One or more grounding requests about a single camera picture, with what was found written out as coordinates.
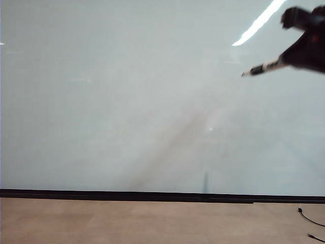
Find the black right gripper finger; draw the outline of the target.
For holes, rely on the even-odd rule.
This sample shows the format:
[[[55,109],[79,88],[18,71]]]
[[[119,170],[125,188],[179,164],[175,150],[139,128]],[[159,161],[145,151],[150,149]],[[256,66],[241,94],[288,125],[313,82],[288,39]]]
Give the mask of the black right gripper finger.
[[[285,51],[279,55],[279,62],[324,73],[324,25],[310,27]]]
[[[282,14],[281,24],[283,28],[324,28],[324,13],[291,7]]]

